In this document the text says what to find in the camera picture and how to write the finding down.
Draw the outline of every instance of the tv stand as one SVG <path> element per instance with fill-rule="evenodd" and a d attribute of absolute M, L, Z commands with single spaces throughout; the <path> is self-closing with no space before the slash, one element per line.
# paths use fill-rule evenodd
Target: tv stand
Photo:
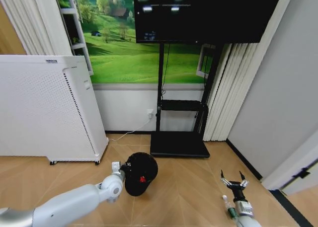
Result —
<path fill-rule="evenodd" d="M 151 136 L 150 154 L 161 157 L 210 157 L 203 143 L 203 135 L 207 123 L 209 108 L 207 101 L 213 85 L 213 80 L 221 58 L 224 45 L 217 44 L 209 76 L 207 78 L 202 99 L 198 100 L 168 100 L 161 98 L 164 43 L 159 47 L 159 75 L 157 97 L 156 132 Z M 160 131 L 161 111 L 195 111 L 198 112 L 192 132 L 163 132 Z"/>

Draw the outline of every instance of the black television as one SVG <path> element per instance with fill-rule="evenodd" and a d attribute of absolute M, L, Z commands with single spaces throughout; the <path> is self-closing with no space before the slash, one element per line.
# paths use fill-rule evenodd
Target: black television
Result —
<path fill-rule="evenodd" d="M 137 43 L 258 43 L 278 0 L 134 0 Z"/>

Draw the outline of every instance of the wooden floor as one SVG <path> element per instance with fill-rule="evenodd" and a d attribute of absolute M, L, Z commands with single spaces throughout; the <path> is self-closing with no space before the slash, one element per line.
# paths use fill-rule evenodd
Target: wooden floor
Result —
<path fill-rule="evenodd" d="M 287 196 L 287 199 L 313 226 L 318 226 L 318 186 Z"/>
<path fill-rule="evenodd" d="M 226 143 L 206 146 L 211 157 L 205 160 L 156 158 L 158 175 L 142 196 L 132 197 L 124 190 L 116 203 L 102 203 L 70 226 L 235 226 L 222 200 L 223 194 L 233 197 L 220 181 L 221 169 L 228 180 L 240 180 L 239 170 L 245 174 L 250 181 L 245 196 L 263 227 L 297 226 Z M 112 161 L 125 162 L 132 153 L 149 148 L 149 135 L 127 135 L 110 142 L 99 166 L 92 162 L 50 166 L 44 157 L 0 157 L 0 208 L 31 209 L 65 191 L 101 182 L 111 173 Z"/>

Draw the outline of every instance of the white wall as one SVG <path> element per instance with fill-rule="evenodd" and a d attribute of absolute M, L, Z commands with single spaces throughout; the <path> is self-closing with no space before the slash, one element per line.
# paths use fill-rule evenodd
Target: white wall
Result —
<path fill-rule="evenodd" d="M 317 12 L 290 1 L 229 135 L 263 177 L 318 129 Z"/>
<path fill-rule="evenodd" d="M 97 104 L 105 130 L 132 131 L 147 120 L 147 109 L 154 110 L 152 120 L 140 131 L 156 130 L 157 91 L 156 90 L 96 90 Z M 165 99 L 201 100 L 201 90 L 167 90 Z M 195 112 L 162 111 L 162 131 L 191 131 Z"/>

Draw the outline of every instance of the landscape mural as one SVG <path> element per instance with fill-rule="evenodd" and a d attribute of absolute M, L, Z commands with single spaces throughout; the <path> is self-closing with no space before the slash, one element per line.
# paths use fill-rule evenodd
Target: landscape mural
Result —
<path fill-rule="evenodd" d="M 77 0 L 93 83 L 157 83 L 158 44 L 136 44 L 133 0 Z M 68 0 L 59 0 L 68 7 Z M 201 46 L 171 44 L 165 83 L 203 83 Z M 165 45 L 165 61 L 168 44 Z"/>

